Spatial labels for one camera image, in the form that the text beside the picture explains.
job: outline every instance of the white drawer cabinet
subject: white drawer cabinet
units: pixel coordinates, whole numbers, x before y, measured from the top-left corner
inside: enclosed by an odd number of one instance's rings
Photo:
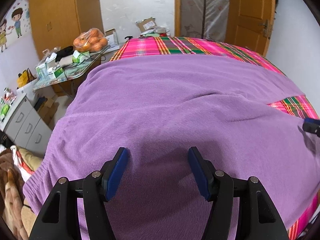
[[[0,130],[4,131],[15,145],[42,158],[52,133],[24,95],[17,96],[0,123]]]

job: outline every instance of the cartoon girl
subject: cartoon girl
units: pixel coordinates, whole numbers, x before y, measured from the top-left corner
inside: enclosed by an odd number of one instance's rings
[[[4,19],[2,21],[2,23],[0,23],[0,46],[1,46],[1,52],[3,52],[3,46],[5,47],[5,49],[7,49],[7,32],[6,32],[6,28],[7,28],[7,20]]]

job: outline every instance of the purple blanket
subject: purple blanket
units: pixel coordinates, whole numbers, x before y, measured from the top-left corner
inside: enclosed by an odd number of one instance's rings
[[[84,178],[119,147],[130,160],[106,205],[117,239],[201,239],[211,203],[187,161],[197,146],[230,176],[257,176],[289,228],[319,189],[319,156],[303,120],[267,103],[303,93],[284,75],[226,57],[160,55],[92,70],[59,120],[40,168],[23,191],[38,213],[63,176]],[[234,206],[229,239],[234,239]],[[80,225],[88,239],[83,204]]]

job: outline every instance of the plastic bag of oranges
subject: plastic bag of oranges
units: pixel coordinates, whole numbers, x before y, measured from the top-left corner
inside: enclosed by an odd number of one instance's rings
[[[78,38],[73,41],[76,50],[80,52],[98,52],[108,45],[108,41],[103,33],[97,29],[92,28],[86,33],[81,33]]]

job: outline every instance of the plaid bed sheet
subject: plaid bed sheet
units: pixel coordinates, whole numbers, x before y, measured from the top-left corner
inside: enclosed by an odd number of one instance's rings
[[[279,74],[284,74],[263,56],[251,50],[222,42],[187,37],[148,37],[143,39],[131,39],[124,44],[110,61],[129,57],[161,54],[207,54],[229,57],[264,67]],[[300,118],[311,117],[318,119],[316,111],[308,99],[303,95],[286,98],[269,104],[269,106]],[[319,204],[320,191],[314,197],[312,203],[303,215],[288,230],[290,240],[296,239],[304,230]]]

